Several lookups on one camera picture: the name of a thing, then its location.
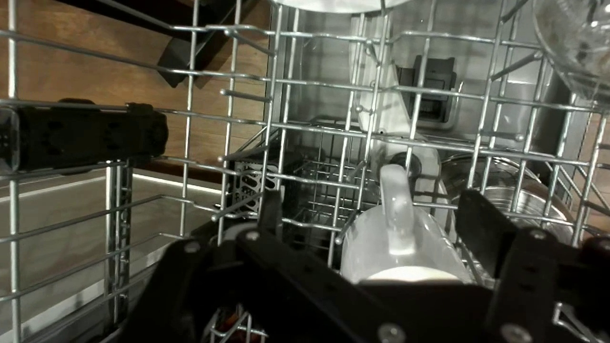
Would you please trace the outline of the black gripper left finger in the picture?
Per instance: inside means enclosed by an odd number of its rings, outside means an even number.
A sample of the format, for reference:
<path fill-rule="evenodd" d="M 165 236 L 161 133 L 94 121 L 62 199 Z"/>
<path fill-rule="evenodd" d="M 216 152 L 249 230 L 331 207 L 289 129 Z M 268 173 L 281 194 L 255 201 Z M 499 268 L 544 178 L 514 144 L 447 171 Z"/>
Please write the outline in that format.
<path fill-rule="evenodd" d="M 239 304 L 270 343 L 481 343 L 491 293 L 478 285 L 352 283 L 275 237 L 279 203 L 218 245 L 169 243 L 117 343 L 199 343 L 211 316 Z"/>

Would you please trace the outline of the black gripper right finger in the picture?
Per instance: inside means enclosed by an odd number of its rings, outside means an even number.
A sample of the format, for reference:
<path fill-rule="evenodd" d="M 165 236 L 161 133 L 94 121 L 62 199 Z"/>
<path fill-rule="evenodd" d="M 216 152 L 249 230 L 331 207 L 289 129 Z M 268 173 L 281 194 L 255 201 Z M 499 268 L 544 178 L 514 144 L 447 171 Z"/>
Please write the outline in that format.
<path fill-rule="evenodd" d="M 554 310 L 565 304 L 594 335 L 610 333 L 610 249 L 603 236 L 565 245 L 539 226 L 516 226 L 478 190 L 457 199 L 455 230 L 495 279 L 485 333 L 504 343 L 552 343 Z"/>

